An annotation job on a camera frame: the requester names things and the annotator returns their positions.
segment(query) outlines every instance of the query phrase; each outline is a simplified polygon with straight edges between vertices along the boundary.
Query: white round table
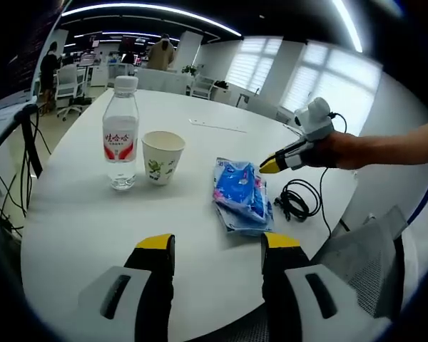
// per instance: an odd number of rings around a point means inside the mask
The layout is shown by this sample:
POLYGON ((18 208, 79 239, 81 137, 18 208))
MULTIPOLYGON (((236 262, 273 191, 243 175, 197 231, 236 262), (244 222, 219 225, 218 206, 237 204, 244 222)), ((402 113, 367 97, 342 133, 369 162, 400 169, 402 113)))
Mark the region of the white round table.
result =
MULTIPOLYGON (((138 151, 135 186, 117 192, 108 183, 102 146, 102 116, 112 94, 106 91, 73 124, 34 187, 21 253, 30 304, 43 321, 57 324, 76 308, 79 292, 111 266, 122 266, 137 242, 173 233, 170 341, 202 336, 256 309, 263 302, 260 239, 229 235, 220 223, 212 203, 215 159, 260 164, 297 136, 281 123, 229 105, 139 90, 140 137, 169 130, 185 139, 186 148, 165 187, 147 183, 138 151)), ((274 199, 297 177, 318 187, 321 172, 304 167, 267 175, 269 196, 274 199)), ((348 171, 325 175, 323 196, 331 227, 356 185, 348 171)), ((301 194, 311 201, 304 190, 301 194)), ((327 238, 321 213, 303 223, 285 221, 278 209, 274 215, 275 231, 299 239, 309 258, 327 238)))

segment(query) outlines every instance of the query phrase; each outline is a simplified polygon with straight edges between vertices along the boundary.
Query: window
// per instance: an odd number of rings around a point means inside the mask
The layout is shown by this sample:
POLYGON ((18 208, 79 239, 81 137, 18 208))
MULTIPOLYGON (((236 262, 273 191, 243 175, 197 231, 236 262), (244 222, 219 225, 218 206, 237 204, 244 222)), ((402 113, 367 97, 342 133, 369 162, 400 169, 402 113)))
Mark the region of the window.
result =
MULTIPOLYGON (((366 58, 318 43, 309 43, 281 106, 294 112, 316 97, 347 120, 347 131, 359 135, 370 114, 382 68, 366 58)), ((333 121, 344 131, 341 120, 333 121)))
POLYGON ((226 81, 260 93, 282 38, 245 38, 228 71, 226 81))

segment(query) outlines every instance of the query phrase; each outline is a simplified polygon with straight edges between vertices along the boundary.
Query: plastic water bottle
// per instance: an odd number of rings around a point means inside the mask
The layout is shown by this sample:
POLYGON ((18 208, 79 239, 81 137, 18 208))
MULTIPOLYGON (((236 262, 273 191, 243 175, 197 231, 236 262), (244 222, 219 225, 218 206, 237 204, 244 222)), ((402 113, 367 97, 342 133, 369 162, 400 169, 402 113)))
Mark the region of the plastic water bottle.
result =
POLYGON ((127 190, 136 176, 136 148, 138 142, 138 106, 135 91, 138 79, 118 76, 114 82, 114 96, 103 116, 103 146, 111 186, 127 190))

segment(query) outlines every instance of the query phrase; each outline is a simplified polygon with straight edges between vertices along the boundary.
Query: ceiling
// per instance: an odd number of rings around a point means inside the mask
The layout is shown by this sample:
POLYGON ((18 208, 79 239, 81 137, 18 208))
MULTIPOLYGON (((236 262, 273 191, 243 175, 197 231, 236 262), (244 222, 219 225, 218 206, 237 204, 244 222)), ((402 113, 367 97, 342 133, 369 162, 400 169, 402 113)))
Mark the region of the ceiling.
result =
MULTIPOLYGON (((359 32, 364 54, 379 61, 384 71, 405 84, 428 106, 428 0, 400 0, 401 18, 390 15, 378 5, 388 0, 343 1, 359 32)), ((73 0, 68 10, 110 2, 119 1, 73 0)), ((228 26, 243 36, 324 41, 353 50, 350 36, 332 0, 256 0, 247 3, 149 0, 142 3, 189 11, 228 26)), ((59 26, 69 30, 67 43, 76 42, 75 35, 95 31, 168 33, 179 38, 189 30, 202 34, 202 43, 240 38, 212 24, 153 9, 96 9, 65 16, 59 26)))

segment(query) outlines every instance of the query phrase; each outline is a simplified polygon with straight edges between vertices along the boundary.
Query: white paper cup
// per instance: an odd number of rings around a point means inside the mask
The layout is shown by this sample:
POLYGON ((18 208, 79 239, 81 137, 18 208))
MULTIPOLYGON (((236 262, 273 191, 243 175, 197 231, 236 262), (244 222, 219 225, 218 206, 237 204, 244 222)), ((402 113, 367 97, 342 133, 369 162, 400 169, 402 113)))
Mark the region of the white paper cup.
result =
POLYGON ((176 171, 185 141, 171 132, 149 132, 143 142, 146 177, 157 185, 167 185, 176 171))

